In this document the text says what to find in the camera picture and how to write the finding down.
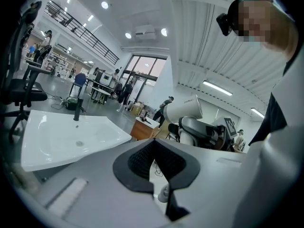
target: sink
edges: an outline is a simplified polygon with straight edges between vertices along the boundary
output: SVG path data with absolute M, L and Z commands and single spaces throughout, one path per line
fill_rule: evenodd
M 31 110 L 21 148 L 21 166 L 38 171 L 76 162 L 86 155 L 128 142 L 131 136 L 105 116 Z

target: balcony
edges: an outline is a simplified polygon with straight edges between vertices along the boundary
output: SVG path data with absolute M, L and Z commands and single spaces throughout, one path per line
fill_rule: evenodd
M 107 48 L 99 39 L 97 39 L 89 30 L 84 28 L 73 16 L 65 12 L 58 4 L 49 1 L 44 12 L 55 19 L 59 24 L 69 29 L 75 35 L 80 37 L 90 47 L 92 47 L 99 55 L 108 59 L 114 65 L 119 58 Z

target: person in black clothing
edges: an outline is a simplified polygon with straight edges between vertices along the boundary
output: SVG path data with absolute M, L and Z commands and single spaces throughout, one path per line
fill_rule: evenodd
M 244 40 L 259 41 L 270 50 L 282 52 L 287 60 L 284 74 L 303 44 L 297 25 L 275 0 L 235 0 L 228 14 L 218 16 L 217 22 L 226 36 L 234 30 Z M 282 110 L 271 94 L 264 120 L 249 146 L 286 125 Z
M 118 98 L 118 103 L 121 104 L 123 102 L 123 105 L 127 104 L 127 100 L 129 95 L 132 93 L 133 90 L 133 85 L 132 82 L 130 81 L 124 88 L 124 91 L 121 93 L 121 95 Z
M 155 113 L 153 120 L 156 121 L 157 119 L 160 119 L 160 125 L 158 127 L 158 129 L 160 129 L 160 127 L 162 126 L 163 122 L 165 121 L 165 117 L 163 116 L 163 110 L 165 108 L 165 106 L 167 104 L 172 103 L 172 101 L 174 100 L 173 96 L 169 96 L 168 100 L 165 100 L 161 105 L 160 105 L 160 109 Z

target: faucet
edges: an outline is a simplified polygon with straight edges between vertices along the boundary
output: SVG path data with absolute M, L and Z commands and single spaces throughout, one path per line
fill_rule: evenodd
M 74 114 L 74 118 L 73 118 L 74 121 L 79 121 L 80 110 L 82 112 L 85 112 L 84 108 L 82 107 L 83 101 L 84 101 L 83 99 L 78 98 L 77 106 L 76 106 L 76 110 L 75 110 L 75 114 Z

